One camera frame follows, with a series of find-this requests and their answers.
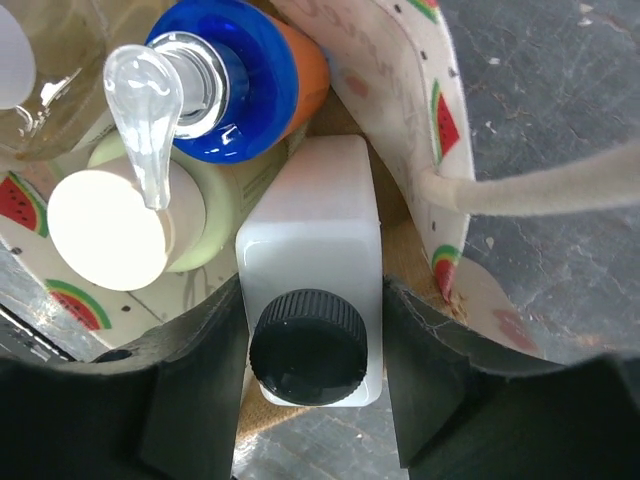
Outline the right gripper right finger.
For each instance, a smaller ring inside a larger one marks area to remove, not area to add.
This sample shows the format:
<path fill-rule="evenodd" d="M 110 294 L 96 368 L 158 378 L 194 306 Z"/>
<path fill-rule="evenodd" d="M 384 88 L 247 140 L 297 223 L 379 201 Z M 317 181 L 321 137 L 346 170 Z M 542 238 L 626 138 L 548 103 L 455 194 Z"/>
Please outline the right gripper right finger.
<path fill-rule="evenodd" d="M 400 465 L 413 479 L 635 479 L 639 359 L 559 365 L 383 284 L 383 345 Z"/>

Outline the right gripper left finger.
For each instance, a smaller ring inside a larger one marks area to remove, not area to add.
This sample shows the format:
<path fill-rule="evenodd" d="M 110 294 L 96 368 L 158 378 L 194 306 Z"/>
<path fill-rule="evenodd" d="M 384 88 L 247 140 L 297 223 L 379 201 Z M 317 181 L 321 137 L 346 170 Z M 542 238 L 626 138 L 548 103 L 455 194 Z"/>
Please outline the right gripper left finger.
<path fill-rule="evenodd" d="M 237 278 L 91 363 L 1 359 L 5 479 L 227 479 L 248 327 Z"/>

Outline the green bottle cream cap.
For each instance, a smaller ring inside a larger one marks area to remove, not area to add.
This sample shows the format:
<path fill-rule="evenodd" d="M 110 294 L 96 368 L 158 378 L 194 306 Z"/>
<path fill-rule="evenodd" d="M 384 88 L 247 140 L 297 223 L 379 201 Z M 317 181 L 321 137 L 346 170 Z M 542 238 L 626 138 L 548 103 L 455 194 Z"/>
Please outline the green bottle cream cap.
<path fill-rule="evenodd" d="M 97 144 L 85 169 L 54 188 L 49 233 L 62 259 L 84 279 L 109 290 L 138 290 L 164 273 L 195 270 L 217 256 L 287 157 L 284 141 L 235 164 L 206 163 L 174 149 L 170 204 L 152 210 L 113 132 Z"/>

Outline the orange bottle blue pump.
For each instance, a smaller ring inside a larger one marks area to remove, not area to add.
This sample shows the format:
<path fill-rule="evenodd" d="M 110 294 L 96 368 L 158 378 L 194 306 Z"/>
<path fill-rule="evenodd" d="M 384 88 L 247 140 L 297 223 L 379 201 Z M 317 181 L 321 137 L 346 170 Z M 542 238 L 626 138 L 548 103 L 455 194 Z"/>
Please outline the orange bottle blue pump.
<path fill-rule="evenodd" d="M 180 1 L 145 44 L 103 69 L 106 100 L 144 204 L 169 206 L 172 148 L 208 163 L 253 159 L 326 99 L 329 68 L 307 36 L 245 1 Z"/>

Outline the white bottle black cap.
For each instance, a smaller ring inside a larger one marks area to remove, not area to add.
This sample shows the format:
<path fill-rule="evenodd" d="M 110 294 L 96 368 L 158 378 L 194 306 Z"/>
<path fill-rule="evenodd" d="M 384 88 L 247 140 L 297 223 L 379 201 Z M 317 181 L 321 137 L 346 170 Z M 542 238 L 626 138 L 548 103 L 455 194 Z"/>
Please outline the white bottle black cap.
<path fill-rule="evenodd" d="M 382 390 L 383 266 L 368 148 L 305 140 L 239 229 L 249 363 L 281 406 L 362 407 Z"/>

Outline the clear yellow liquid bottle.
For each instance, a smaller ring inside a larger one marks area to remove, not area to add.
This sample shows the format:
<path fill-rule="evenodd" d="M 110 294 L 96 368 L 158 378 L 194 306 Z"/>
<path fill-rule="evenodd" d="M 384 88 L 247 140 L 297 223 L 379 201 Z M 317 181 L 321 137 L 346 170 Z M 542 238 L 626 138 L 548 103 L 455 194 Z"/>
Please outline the clear yellow liquid bottle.
<path fill-rule="evenodd" d="M 169 1 L 4 1 L 1 158 L 52 160 L 87 147 L 114 121 L 103 67 L 116 48 L 145 42 Z"/>

